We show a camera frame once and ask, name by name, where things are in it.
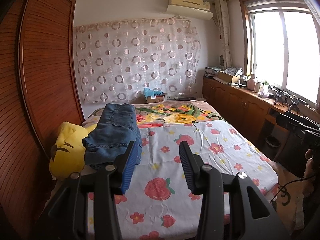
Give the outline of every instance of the curtain with circle pattern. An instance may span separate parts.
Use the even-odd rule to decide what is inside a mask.
[[[193,94],[200,41],[185,19],[141,19],[74,29],[80,97],[85,102],[127,102],[144,88]]]
[[[222,50],[223,50],[223,69],[231,67],[231,55],[229,50],[230,43],[230,21],[228,6],[225,0],[215,0],[214,6],[216,8],[218,26],[220,30],[220,37],[222,39]]]

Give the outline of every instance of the window frame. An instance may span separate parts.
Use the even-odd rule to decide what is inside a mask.
[[[255,37],[255,25],[254,25],[254,14],[248,14],[247,13],[247,7],[245,5],[245,2],[250,0],[239,0],[242,17],[243,17],[243,23],[244,23],[244,73],[249,75],[250,73],[255,73],[256,70],[256,44],[254,41]],[[318,85],[318,95],[316,102],[311,102],[310,100],[300,96],[299,94],[295,93],[294,91],[290,91],[286,88],[287,85],[287,78],[288,78],[288,64],[289,64],[289,46],[288,46],[288,35],[286,31],[285,26],[285,20],[284,20],[284,14],[285,11],[296,11],[300,13],[308,13],[311,14],[311,12],[307,12],[305,10],[292,10],[292,9],[277,9],[277,10],[270,10],[270,11],[277,11],[279,12],[280,19],[282,22],[283,27],[283,33],[284,33],[284,74],[283,74],[283,81],[282,85],[279,86],[277,84],[271,84],[274,85],[282,90],[288,91],[290,94],[297,95],[299,98],[303,99],[310,105],[310,107],[315,108],[316,104],[319,104],[320,101],[320,79],[319,79],[319,85]],[[320,27],[318,25],[318,22],[316,21],[315,17],[313,17],[313,22],[316,27],[316,33],[318,38],[318,44],[319,44],[319,53],[320,53]]]

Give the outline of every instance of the cardboard box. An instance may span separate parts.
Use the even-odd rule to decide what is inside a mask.
[[[147,97],[147,103],[159,103],[164,101],[164,95],[156,95],[156,98]]]
[[[229,75],[227,73],[223,73],[222,71],[219,71],[218,78],[220,78],[228,83],[236,83],[239,80],[240,76],[236,77],[236,76]]]

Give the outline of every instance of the jeans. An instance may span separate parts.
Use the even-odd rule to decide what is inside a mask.
[[[136,164],[140,164],[142,141],[134,106],[106,104],[97,127],[82,139],[86,148],[84,164],[96,170],[105,167],[106,163],[113,162],[118,155],[124,154],[130,141],[137,141]]]

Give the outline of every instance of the wardrobe roller door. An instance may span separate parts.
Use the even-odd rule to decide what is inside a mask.
[[[20,36],[20,70],[29,117],[48,153],[59,125],[81,124],[75,88],[72,25],[75,0],[29,0]]]
[[[0,208],[23,239],[49,197],[44,191],[51,181],[20,93],[16,52],[25,3],[16,0],[0,23]]]

